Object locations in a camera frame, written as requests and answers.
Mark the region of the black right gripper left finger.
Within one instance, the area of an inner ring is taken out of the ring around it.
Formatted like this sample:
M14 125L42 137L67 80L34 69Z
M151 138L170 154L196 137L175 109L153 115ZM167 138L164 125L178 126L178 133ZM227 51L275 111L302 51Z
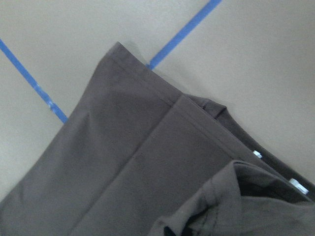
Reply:
M164 236L174 236L174 233L171 229L164 229L163 230Z

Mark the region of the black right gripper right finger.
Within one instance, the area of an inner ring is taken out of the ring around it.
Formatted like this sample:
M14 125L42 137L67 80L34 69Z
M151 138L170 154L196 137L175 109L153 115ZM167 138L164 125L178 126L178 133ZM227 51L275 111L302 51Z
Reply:
M196 231L190 227L184 228L184 236L195 236Z

